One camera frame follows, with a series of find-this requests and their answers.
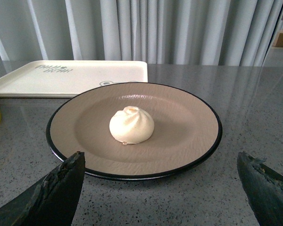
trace countertop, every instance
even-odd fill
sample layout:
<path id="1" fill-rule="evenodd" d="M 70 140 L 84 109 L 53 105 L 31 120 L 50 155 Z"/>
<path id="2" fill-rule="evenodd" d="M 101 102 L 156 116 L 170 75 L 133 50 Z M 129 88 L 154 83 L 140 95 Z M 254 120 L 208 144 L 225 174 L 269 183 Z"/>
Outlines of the countertop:
<path id="1" fill-rule="evenodd" d="M 0 61 L 0 77 L 27 63 Z M 148 77 L 211 105 L 223 125 L 219 147 L 199 166 L 167 178 L 85 175 L 73 225 L 259 225 L 236 161 L 246 151 L 283 175 L 283 67 L 148 65 Z M 0 98 L 0 207 L 61 163 L 45 130 L 66 101 Z"/>

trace plate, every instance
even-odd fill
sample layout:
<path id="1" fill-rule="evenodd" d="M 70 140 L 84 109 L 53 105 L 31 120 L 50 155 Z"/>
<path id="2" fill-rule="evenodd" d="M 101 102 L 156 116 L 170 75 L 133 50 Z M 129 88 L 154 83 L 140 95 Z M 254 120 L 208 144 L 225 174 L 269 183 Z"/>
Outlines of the plate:
<path id="1" fill-rule="evenodd" d="M 155 126 L 137 145 L 123 145 L 110 131 L 111 117 L 126 106 L 147 111 Z M 217 148 L 222 125 L 199 97 L 153 83 L 119 83 L 86 91 L 50 118 L 46 137 L 62 161 L 85 152 L 86 174 L 112 180 L 146 180 L 195 167 Z"/>

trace white tray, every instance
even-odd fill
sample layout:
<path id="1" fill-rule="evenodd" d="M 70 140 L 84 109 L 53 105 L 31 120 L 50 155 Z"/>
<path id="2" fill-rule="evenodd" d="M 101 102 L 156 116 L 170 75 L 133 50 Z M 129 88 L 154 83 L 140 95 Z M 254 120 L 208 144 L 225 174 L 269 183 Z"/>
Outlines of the white tray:
<path id="1" fill-rule="evenodd" d="M 121 82 L 148 82 L 141 61 L 34 61 L 0 78 L 0 97 L 74 97 Z"/>

